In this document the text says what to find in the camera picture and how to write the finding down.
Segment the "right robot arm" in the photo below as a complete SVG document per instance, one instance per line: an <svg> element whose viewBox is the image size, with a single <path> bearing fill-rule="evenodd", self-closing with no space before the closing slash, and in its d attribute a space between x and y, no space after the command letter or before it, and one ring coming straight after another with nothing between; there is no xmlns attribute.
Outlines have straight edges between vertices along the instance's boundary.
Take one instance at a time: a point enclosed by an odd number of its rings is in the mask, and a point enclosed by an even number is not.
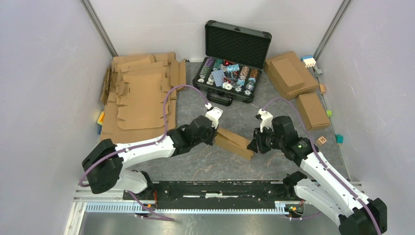
<svg viewBox="0 0 415 235"><path fill-rule="evenodd" d="M258 154L273 149L295 163L301 172L283 180L283 195L303 199L330 218L342 235L382 235L388 229L387 205L370 199L344 178L308 138L299 137L289 116L260 111L261 121L247 148Z"/></svg>

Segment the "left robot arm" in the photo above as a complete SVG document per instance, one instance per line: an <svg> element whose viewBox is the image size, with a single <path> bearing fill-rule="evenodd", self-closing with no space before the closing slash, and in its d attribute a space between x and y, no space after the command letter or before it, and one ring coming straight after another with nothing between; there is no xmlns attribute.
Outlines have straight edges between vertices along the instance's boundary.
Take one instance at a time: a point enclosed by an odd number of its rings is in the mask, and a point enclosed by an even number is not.
<svg viewBox="0 0 415 235"><path fill-rule="evenodd" d="M135 193L141 199L149 199L154 193L148 174L128 168L142 162L170 158L188 153L195 146L212 145L217 134L219 118L199 116L189 125L170 130L166 136L146 141L115 144L111 139L102 140L83 160L82 167L87 184L93 194L101 194L113 188Z"/></svg>

